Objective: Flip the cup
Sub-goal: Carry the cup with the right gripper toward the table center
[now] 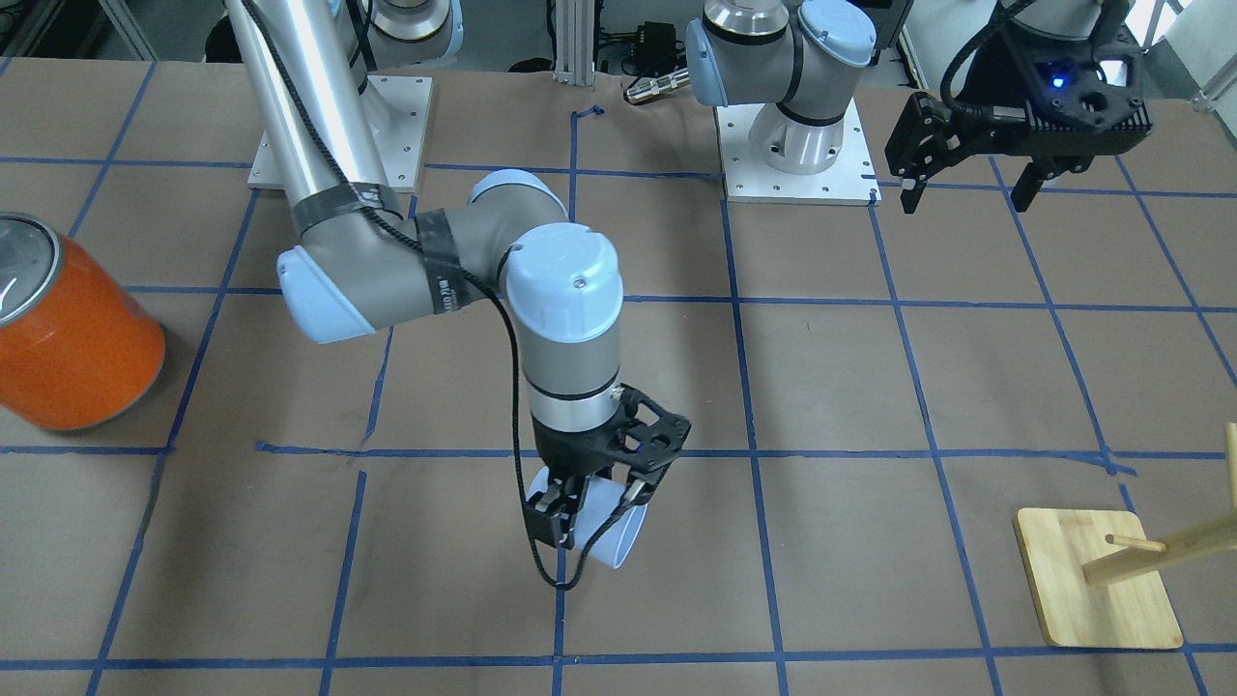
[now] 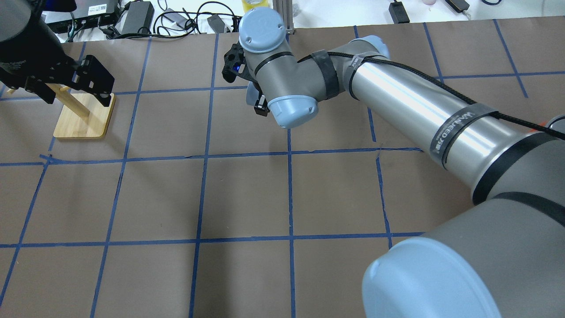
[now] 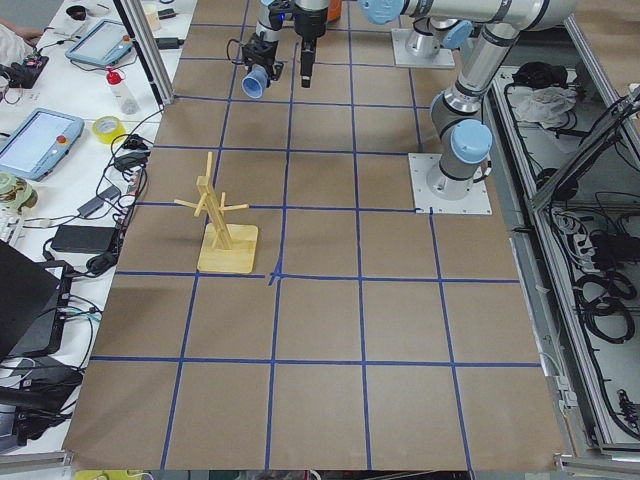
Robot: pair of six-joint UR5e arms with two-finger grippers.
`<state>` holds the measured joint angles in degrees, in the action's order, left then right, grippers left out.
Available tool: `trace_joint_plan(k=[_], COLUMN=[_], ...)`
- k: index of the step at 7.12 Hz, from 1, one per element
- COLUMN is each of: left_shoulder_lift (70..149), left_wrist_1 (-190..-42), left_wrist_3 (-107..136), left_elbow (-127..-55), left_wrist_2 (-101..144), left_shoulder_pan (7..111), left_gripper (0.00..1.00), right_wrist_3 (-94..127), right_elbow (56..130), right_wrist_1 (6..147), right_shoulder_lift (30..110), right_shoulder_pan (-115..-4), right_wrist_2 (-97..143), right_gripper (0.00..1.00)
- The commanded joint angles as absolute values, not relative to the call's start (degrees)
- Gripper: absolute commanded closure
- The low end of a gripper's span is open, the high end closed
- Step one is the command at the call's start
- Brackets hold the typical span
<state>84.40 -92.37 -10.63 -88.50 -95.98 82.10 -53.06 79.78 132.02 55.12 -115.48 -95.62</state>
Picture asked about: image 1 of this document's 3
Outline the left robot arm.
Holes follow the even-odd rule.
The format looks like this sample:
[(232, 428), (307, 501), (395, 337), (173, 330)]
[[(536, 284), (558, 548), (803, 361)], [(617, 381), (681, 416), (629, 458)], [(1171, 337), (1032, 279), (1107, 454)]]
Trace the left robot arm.
[[(997, 1), (935, 94), (910, 94), (884, 143), (901, 204), (917, 211), (928, 180), (978, 155), (1024, 156), (1012, 202), (1025, 211), (1047, 184), (1124, 155), (1154, 125), (1128, 1)], [(814, 134), (837, 127), (876, 28), (849, 1), (706, 1), (688, 25), (687, 70), (706, 106), (760, 105), (755, 146), (777, 171), (828, 167)]]

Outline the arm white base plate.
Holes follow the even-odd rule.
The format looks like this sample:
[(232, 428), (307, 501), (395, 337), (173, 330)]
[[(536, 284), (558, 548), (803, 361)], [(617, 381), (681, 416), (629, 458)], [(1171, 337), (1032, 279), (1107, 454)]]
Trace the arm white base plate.
[[(261, 80), (259, 104), (267, 122), (247, 185), (291, 190), (292, 202), (335, 185), (319, 151), (306, 135), (285, 88), (275, 88), (275, 74)], [(365, 125), (350, 124), (335, 159), (349, 180), (388, 185), (397, 193), (419, 189), (421, 155), (430, 114), (433, 80), (429, 75), (367, 75), (360, 96)]]
[(793, 122), (774, 104), (714, 109), (730, 202), (875, 206), (882, 199), (852, 99), (839, 122)]

